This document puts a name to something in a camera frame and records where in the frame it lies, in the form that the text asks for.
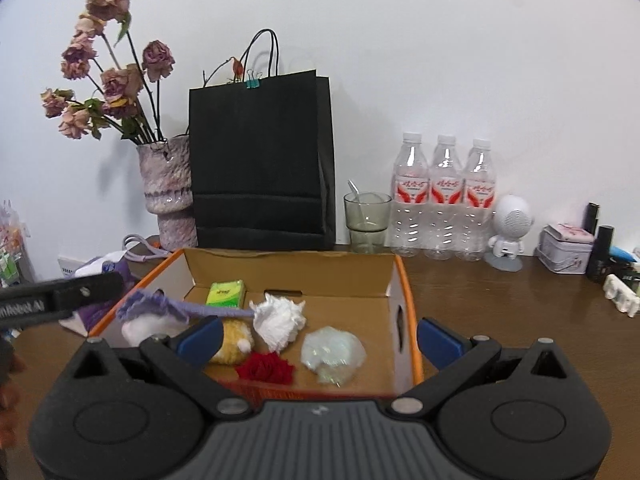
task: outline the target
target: white plush toy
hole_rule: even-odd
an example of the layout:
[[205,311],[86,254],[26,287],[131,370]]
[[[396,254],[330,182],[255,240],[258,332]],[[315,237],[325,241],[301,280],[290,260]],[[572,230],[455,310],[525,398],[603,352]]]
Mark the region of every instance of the white plush toy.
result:
[[131,346],[138,346],[153,334],[167,334],[169,337],[175,337],[188,327],[188,323],[178,321],[174,316],[141,314],[136,319],[122,324],[122,336]]
[[302,316],[305,302],[294,303],[287,298],[280,298],[264,293],[264,301],[259,304],[249,302],[255,311],[254,330],[269,347],[269,352],[278,354],[292,341],[296,340],[302,330],[306,318]]

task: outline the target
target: purple pipe cleaner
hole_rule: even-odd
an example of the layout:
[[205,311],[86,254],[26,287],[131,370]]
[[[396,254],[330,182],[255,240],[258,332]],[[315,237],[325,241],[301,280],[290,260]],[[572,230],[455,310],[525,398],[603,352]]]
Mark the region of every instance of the purple pipe cleaner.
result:
[[244,317],[252,318],[253,310],[242,308],[228,308],[222,306],[207,306],[189,301],[172,300],[164,294],[151,292],[146,288],[132,291],[123,305],[116,312],[119,321],[131,321],[142,314],[156,314],[157,316],[174,316],[178,321],[189,322],[191,317]]

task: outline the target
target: red bottle label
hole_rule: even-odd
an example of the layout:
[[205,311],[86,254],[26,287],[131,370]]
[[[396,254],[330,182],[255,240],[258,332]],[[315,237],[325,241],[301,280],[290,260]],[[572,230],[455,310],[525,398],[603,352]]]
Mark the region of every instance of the red bottle label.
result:
[[429,199],[429,179],[412,176],[396,176],[396,202],[423,204]]
[[465,203],[473,207],[490,208],[494,204],[495,184],[482,180],[467,180]]
[[462,179],[443,176],[431,183],[431,199],[438,204],[457,204],[462,201]]

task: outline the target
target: green box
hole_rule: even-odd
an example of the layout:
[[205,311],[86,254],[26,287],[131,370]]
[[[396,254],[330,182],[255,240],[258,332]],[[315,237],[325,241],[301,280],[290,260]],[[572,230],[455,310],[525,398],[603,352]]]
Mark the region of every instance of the green box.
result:
[[212,283],[207,296],[207,305],[242,308],[244,301],[244,282]]

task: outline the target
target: glass cup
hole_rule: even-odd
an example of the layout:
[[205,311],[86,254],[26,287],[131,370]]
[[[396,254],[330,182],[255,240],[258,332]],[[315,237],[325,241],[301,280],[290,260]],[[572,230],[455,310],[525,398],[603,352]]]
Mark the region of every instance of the glass cup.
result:
[[344,196],[344,217],[354,253],[379,253],[385,245],[391,197],[384,193],[349,193]]

